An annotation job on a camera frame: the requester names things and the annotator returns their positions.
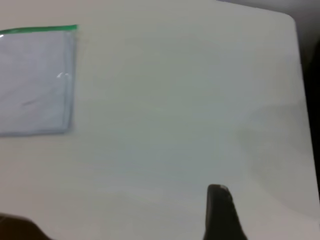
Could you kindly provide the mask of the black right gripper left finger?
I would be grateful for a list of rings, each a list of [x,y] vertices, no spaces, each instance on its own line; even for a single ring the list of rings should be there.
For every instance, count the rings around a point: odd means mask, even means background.
[[[32,220],[10,214],[0,214],[1,240],[51,240]]]

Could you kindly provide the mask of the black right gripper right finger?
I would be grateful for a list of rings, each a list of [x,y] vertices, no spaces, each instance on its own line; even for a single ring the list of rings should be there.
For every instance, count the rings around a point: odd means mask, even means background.
[[[205,240],[247,240],[229,189],[220,184],[207,188]]]

